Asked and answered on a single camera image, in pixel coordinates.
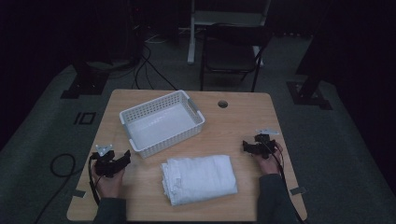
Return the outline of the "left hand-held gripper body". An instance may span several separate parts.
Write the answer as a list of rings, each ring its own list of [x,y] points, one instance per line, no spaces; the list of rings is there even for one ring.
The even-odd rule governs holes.
[[[94,170],[97,175],[112,177],[122,169],[120,163],[115,160],[112,145],[96,145],[95,149],[96,151],[92,153],[91,159],[95,161]]]

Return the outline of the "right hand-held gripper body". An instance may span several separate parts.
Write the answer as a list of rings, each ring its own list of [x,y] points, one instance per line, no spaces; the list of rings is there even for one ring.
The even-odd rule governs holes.
[[[276,140],[271,139],[268,133],[258,132],[254,136],[254,140],[253,155],[261,155],[264,159],[268,159],[270,155],[274,155],[278,151]]]

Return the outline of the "white plastic perforated basket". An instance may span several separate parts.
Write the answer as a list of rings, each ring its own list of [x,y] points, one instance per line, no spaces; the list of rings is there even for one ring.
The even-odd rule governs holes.
[[[205,117],[186,92],[174,91],[121,111],[120,122],[145,159],[200,133]]]

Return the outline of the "white towel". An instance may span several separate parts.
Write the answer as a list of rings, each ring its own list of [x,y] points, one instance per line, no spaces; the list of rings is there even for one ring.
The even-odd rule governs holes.
[[[228,155],[171,158],[161,168],[164,194],[173,206],[212,200],[238,192]]]

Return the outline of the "person's right hand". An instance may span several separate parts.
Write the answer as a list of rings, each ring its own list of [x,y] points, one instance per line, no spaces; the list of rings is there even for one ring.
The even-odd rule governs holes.
[[[261,155],[253,156],[255,161],[259,164],[259,167],[264,175],[280,174],[280,158],[282,151],[282,146],[279,143],[276,143],[275,153],[270,155],[267,159],[264,159]]]

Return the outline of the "person's left hand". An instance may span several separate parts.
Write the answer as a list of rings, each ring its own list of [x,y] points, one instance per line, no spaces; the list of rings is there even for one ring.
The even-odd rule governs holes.
[[[122,186],[122,179],[125,170],[121,170],[112,177],[101,177],[92,168],[94,185],[101,198],[119,198]]]

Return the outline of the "black stand base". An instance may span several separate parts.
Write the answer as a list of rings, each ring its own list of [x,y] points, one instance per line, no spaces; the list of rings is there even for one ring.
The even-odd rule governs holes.
[[[65,90],[62,99],[77,99],[80,95],[101,95],[106,85],[109,73],[94,71],[85,62],[72,63],[76,76],[68,90]]]
[[[320,68],[325,64],[325,55],[321,49],[324,46],[324,34],[321,32],[321,28],[326,21],[332,1],[326,0],[326,5],[320,14],[318,27],[313,34],[312,42],[298,67],[298,71],[306,72],[306,80],[304,83],[287,82],[290,96],[296,105],[316,105],[322,110],[332,110],[330,102],[323,97],[318,88],[320,81],[324,77],[324,72],[320,71]]]

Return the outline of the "black folding chair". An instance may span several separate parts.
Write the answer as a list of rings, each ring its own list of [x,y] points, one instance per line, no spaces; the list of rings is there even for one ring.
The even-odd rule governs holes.
[[[214,23],[204,31],[200,66],[200,90],[204,89],[205,72],[238,74],[244,80],[254,73],[251,92],[255,91],[262,54],[272,38],[264,25]]]

